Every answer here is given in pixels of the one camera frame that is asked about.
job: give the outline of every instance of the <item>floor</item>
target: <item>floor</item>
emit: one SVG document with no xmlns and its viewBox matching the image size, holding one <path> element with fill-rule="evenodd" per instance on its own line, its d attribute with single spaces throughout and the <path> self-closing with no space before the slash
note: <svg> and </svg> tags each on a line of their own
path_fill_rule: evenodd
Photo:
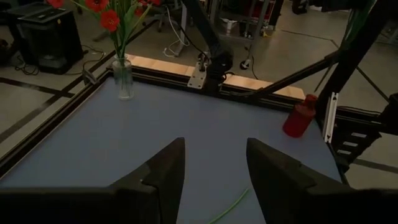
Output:
<svg viewBox="0 0 398 224">
<path fill-rule="evenodd" d="M 112 51 L 110 40 L 93 42 L 91 39 L 102 32 L 102 28 L 88 13 L 78 15 L 71 5 L 66 8 L 75 11 L 75 19 L 82 45 L 103 52 Z M 261 39 L 255 53 L 253 70 L 261 80 L 275 82 L 304 68 L 337 49 L 341 42 L 348 19 L 345 12 L 321 13 L 309 11 L 297 16 L 286 2 L 276 31 L 271 37 Z M 205 43 L 194 28 L 188 30 L 192 41 L 201 49 Z M 12 42 L 7 27 L 0 26 L 1 38 Z M 185 65 L 194 65 L 198 52 L 191 46 L 184 48 L 181 57 L 169 58 L 163 49 L 176 40 L 169 25 L 161 33 L 151 27 L 127 46 L 130 54 L 166 60 Z M 246 50 L 240 42 L 228 41 L 235 54 L 232 71 L 253 78 L 251 70 L 240 70 L 239 62 L 245 59 Z M 87 60 L 100 58 L 101 54 L 89 51 L 84 59 L 74 65 L 69 73 L 81 70 Z M 387 96 L 398 91 L 398 48 L 375 43 L 366 54 L 350 80 L 340 93 L 339 105 L 353 106 L 364 110 L 382 111 L 387 101 L 375 90 L 378 88 Z M 24 75 L 15 71 L 13 65 L 0 68 L 0 157 L 57 111 L 73 94 L 83 88 L 79 75 L 54 75 L 40 72 L 37 76 Z M 314 89 L 325 71 L 295 83 L 305 93 Z M 398 151 L 395 150 L 395 136 L 383 134 L 363 155 L 351 165 L 346 173 L 350 185 L 357 189 L 383 187 L 398 188 Z"/>
</svg>

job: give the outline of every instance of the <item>caster wheel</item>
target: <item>caster wheel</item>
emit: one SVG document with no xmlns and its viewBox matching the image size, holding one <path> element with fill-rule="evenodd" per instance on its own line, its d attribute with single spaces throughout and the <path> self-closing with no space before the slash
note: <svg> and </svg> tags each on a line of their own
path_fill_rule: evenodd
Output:
<svg viewBox="0 0 398 224">
<path fill-rule="evenodd" d="M 249 65 L 246 65 L 246 61 L 242 61 L 239 64 L 239 67 L 241 68 L 241 70 L 247 70 L 249 68 Z"/>
</svg>

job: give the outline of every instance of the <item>green stem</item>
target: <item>green stem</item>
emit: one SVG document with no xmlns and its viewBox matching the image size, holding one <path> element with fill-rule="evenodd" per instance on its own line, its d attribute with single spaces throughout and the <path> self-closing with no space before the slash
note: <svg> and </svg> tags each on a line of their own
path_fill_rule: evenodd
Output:
<svg viewBox="0 0 398 224">
<path fill-rule="evenodd" d="M 214 218 L 212 221 L 210 221 L 209 224 L 218 222 L 226 214 L 228 214 L 230 211 L 232 211 L 232 209 L 234 209 L 234 207 L 237 206 L 242 201 L 242 199 L 246 196 L 246 194 L 248 194 L 248 192 L 249 192 L 249 188 L 244 190 L 244 192 L 241 194 L 241 196 L 227 210 L 225 210 L 223 213 L 221 213 L 216 218 Z"/>
</svg>

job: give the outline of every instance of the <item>metal bracket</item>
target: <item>metal bracket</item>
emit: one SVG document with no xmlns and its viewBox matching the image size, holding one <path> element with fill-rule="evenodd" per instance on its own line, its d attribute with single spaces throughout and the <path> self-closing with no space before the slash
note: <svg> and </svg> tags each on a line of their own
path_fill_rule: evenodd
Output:
<svg viewBox="0 0 398 224">
<path fill-rule="evenodd" d="M 195 70 L 193 71 L 193 74 L 191 76 L 191 78 L 189 79 L 188 82 L 188 87 L 190 88 L 196 88 L 201 90 L 203 88 L 203 85 L 205 84 L 205 80 L 206 80 L 206 71 L 201 72 L 199 71 L 200 68 L 200 63 L 197 62 L 196 66 L 195 66 Z"/>
<path fill-rule="evenodd" d="M 331 93 L 331 97 L 328 100 L 328 106 L 326 107 L 325 122 L 323 124 L 323 139 L 326 143 L 331 143 L 331 137 L 333 136 L 333 129 L 335 127 L 335 118 L 337 110 L 338 93 Z"/>
</svg>

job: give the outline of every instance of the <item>table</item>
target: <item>table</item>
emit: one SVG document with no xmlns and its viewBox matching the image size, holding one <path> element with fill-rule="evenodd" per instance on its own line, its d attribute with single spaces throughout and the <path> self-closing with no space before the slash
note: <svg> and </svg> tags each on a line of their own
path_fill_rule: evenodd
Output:
<svg viewBox="0 0 398 224">
<path fill-rule="evenodd" d="M 186 145 L 182 223 L 206 223 L 252 188 L 246 164 L 249 137 L 341 181 L 316 122 L 302 138 L 292 139 L 282 132 L 288 113 L 189 90 L 183 75 L 148 68 L 133 72 L 130 101 L 118 100 L 108 71 L 97 85 L 84 87 L 41 127 L 50 133 L 0 180 L 0 187 L 105 187 L 177 137 L 184 137 Z M 219 223 L 264 223 L 254 191 Z"/>
</svg>

